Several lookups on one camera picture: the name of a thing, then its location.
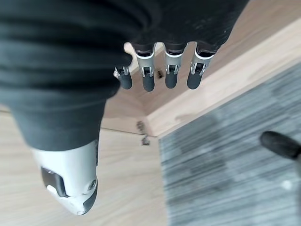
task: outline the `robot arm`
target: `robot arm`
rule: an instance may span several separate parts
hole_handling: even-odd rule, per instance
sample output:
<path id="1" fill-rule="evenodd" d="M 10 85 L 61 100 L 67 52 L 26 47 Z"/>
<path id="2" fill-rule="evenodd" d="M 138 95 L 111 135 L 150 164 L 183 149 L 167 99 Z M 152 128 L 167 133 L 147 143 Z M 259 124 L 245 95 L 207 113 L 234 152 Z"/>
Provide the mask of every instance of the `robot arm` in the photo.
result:
<path id="1" fill-rule="evenodd" d="M 77 215 L 95 202 L 104 106 L 120 83 L 132 87 L 124 43 L 133 44 L 143 86 L 152 91 L 155 43 L 165 44 L 171 89 L 186 44 L 196 41 L 187 81 L 195 89 L 247 2 L 0 0 L 0 102 L 56 200 Z"/>

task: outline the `wooden panel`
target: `wooden panel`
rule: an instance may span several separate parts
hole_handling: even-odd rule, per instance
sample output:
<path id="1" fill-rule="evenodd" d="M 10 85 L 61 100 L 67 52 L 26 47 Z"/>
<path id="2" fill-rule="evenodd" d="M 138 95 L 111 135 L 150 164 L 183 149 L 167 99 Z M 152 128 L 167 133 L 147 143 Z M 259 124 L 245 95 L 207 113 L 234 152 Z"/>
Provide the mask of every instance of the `wooden panel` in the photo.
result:
<path id="1" fill-rule="evenodd" d="M 101 130 L 99 191 L 84 216 L 66 211 L 42 185 L 9 113 L 0 113 L 0 218 L 4 226 L 165 226 L 158 141 Z"/>
<path id="2" fill-rule="evenodd" d="M 300 15 L 301 4 L 299 0 L 250 1 L 238 19 L 229 40 L 214 56 L 210 67 L 203 78 L 206 79 L 209 75 L 222 69 L 262 41 L 274 35 L 277 31 L 280 31 L 300 18 Z M 182 66 L 178 74 L 178 83 L 174 89 L 168 89 L 165 86 L 164 78 L 158 80 L 158 78 L 155 77 L 155 89 L 153 92 L 148 93 L 143 89 L 140 73 L 137 72 L 133 75 L 137 97 L 143 104 L 146 114 L 152 113 L 188 90 L 186 81 L 190 70 L 190 61 L 193 51 L 194 45 L 188 46 L 186 49 Z M 163 73 L 165 73 L 164 53 L 158 54 L 155 62 L 156 69 L 162 70 Z"/>
<path id="3" fill-rule="evenodd" d="M 298 19 L 153 111 L 147 117 L 153 134 L 163 136 L 301 62 L 300 37 Z"/>
<path id="4" fill-rule="evenodd" d="M 102 128 L 139 134 L 136 124 L 145 120 L 144 109 L 135 89 L 120 89 L 106 104 Z"/>

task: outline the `dark gray cloth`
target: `dark gray cloth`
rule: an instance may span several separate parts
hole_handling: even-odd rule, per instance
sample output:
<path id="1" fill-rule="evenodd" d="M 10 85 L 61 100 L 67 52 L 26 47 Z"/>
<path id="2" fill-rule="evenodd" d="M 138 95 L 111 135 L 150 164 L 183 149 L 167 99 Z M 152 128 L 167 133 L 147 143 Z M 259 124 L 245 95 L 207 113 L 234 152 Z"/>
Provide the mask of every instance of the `dark gray cloth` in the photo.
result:
<path id="1" fill-rule="evenodd" d="M 98 138 L 127 66 L 125 42 L 219 48 L 247 0 L 0 0 L 0 102 L 26 142 L 61 151 Z"/>

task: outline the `wooden shelf edge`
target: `wooden shelf edge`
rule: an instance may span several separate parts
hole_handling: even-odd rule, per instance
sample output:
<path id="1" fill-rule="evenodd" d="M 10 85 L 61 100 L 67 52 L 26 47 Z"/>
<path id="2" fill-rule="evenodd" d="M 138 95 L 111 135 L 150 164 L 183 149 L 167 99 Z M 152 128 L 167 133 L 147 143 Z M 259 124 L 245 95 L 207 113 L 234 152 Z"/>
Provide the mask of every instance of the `wooden shelf edge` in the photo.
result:
<path id="1" fill-rule="evenodd" d="M 147 116 L 162 137 L 301 62 L 301 19 L 295 20 Z"/>

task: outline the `gray carpet floor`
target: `gray carpet floor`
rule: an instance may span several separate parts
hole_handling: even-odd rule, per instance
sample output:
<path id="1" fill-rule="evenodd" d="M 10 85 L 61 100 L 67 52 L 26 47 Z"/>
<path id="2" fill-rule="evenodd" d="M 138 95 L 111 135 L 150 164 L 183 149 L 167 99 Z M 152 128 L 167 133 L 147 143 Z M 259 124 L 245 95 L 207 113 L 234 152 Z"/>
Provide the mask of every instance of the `gray carpet floor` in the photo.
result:
<path id="1" fill-rule="evenodd" d="M 160 140 L 169 224 L 300 226 L 295 165 L 260 146 L 265 130 L 301 141 L 301 65 Z"/>

